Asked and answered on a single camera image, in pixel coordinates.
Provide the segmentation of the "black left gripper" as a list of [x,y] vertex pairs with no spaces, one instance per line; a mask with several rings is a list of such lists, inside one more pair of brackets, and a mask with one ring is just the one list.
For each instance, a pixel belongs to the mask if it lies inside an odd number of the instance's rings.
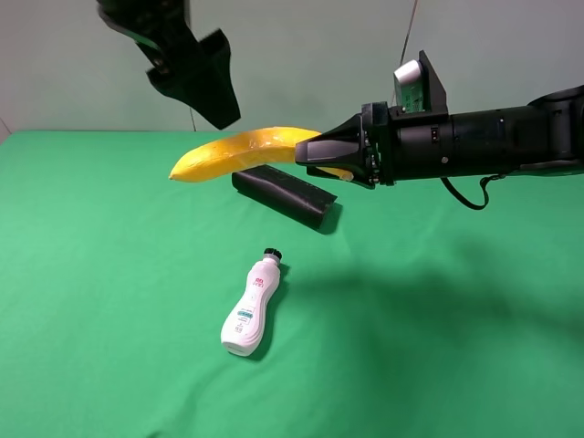
[[99,0],[98,12],[108,27],[146,46],[147,77],[163,96],[186,104],[218,130],[241,118],[225,33],[216,29],[194,45],[175,47],[191,34],[184,1]]

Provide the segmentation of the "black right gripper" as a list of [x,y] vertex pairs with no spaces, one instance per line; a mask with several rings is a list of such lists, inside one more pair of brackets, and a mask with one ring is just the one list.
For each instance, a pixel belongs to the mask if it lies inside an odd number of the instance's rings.
[[356,184],[363,188],[397,182],[393,147],[397,132],[386,102],[361,106],[338,127],[299,142],[295,163],[307,175]]

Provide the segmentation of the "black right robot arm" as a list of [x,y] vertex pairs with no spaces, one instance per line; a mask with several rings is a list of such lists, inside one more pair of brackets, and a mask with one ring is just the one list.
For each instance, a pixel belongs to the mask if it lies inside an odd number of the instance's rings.
[[371,188],[461,176],[568,176],[583,171],[583,89],[528,105],[449,114],[363,106],[337,128],[301,141],[295,162],[336,168]]

